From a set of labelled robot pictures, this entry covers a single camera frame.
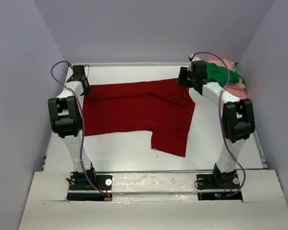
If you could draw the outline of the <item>dark red t-shirt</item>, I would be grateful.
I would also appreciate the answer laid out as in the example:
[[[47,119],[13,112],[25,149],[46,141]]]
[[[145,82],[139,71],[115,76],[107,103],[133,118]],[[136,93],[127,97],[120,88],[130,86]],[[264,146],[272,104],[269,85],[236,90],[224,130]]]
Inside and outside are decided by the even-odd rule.
[[[85,136],[150,131],[152,149],[185,157],[195,103],[176,79],[91,89],[83,104]]]

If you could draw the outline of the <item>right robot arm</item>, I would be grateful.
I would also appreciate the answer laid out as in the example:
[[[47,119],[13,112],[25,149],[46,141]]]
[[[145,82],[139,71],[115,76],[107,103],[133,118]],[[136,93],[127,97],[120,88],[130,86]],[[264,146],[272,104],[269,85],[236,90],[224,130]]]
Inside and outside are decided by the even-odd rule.
[[[189,67],[180,68],[177,84],[194,88],[218,106],[224,145],[212,173],[197,175],[197,189],[223,189],[227,185],[237,189],[240,185],[236,170],[238,157],[245,141],[255,131],[251,100],[232,95],[216,80],[208,78],[206,62],[202,60],[192,61]]]

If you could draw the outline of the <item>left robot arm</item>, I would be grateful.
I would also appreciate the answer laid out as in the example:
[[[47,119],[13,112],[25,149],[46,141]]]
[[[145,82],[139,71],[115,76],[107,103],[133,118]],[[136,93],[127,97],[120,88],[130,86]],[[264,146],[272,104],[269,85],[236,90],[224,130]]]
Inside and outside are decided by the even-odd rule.
[[[72,70],[65,83],[54,76],[54,68],[59,64],[66,64]],[[73,178],[68,182],[82,186],[89,184],[96,190],[96,171],[84,149],[84,113],[79,99],[92,92],[85,66],[63,60],[51,67],[50,74],[63,87],[58,96],[48,99],[48,111],[51,129],[66,145],[73,163]]]

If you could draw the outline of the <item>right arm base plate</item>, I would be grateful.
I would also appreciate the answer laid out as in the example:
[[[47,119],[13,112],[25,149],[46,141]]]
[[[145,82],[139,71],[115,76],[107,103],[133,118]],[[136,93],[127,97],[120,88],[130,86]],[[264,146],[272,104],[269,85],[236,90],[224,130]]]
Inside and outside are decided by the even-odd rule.
[[[236,172],[229,179],[219,182],[213,178],[212,174],[198,174],[194,186],[198,190],[199,201],[243,200],[241,192],[233,195],[240,188]]]

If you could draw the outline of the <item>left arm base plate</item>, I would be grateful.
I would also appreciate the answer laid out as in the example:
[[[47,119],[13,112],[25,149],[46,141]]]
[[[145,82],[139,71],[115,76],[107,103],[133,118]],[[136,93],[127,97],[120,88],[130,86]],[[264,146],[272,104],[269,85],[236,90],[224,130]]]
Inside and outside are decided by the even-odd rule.
[[[95,182],[88,182],[83,173],[78,177],[71,173],[66,181],[69,183],[66,197],[68,201],[112,201],[112,174],[98,173]]]

